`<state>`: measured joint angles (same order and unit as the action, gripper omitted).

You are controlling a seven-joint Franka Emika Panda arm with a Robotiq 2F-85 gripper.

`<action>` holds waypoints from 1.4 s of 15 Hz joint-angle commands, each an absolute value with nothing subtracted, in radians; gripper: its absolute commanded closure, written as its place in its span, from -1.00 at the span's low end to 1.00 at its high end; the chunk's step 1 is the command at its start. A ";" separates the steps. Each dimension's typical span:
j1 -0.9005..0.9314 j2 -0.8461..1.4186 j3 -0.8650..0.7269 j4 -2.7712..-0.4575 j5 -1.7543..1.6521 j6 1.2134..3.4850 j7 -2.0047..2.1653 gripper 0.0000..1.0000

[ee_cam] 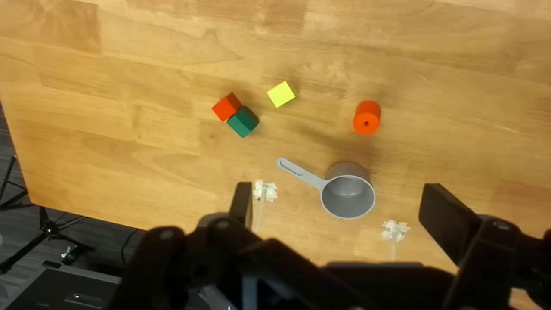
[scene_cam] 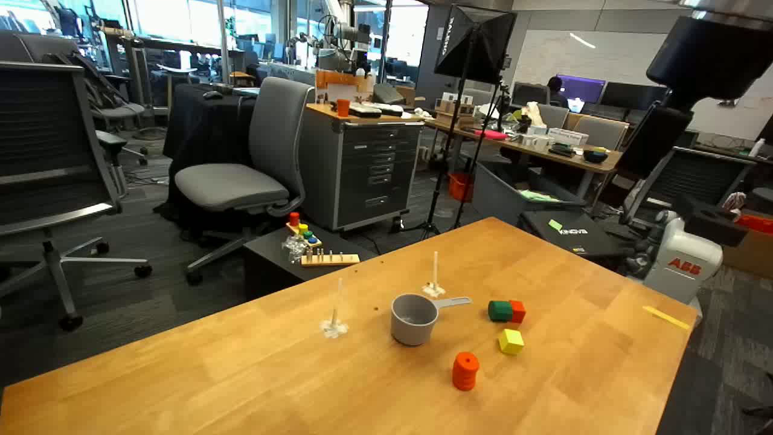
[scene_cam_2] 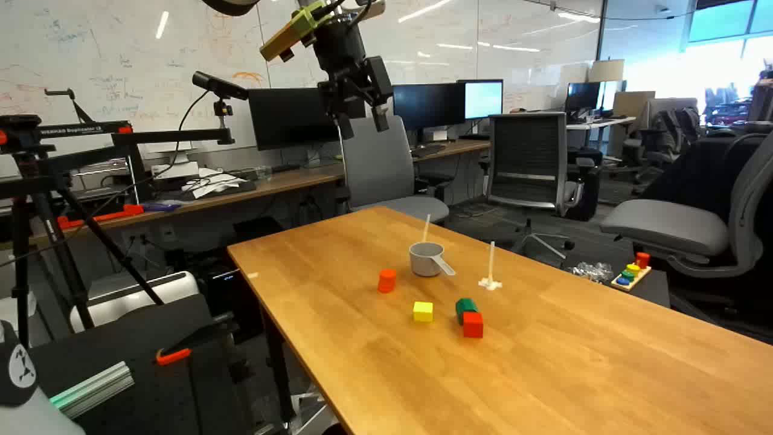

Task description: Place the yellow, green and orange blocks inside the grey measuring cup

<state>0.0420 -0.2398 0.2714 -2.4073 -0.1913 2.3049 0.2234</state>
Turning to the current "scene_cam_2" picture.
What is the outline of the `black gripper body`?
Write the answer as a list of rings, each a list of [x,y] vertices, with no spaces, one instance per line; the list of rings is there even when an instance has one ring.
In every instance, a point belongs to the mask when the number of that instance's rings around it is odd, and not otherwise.
[[[332,19],[315,33],[315,53],[327,80],[318,93],[332,115],[344,115],[351,101],[364,101],[375,117],[386,112],[392,80],[379,56],[364,53],[361,30],[345,19]]]

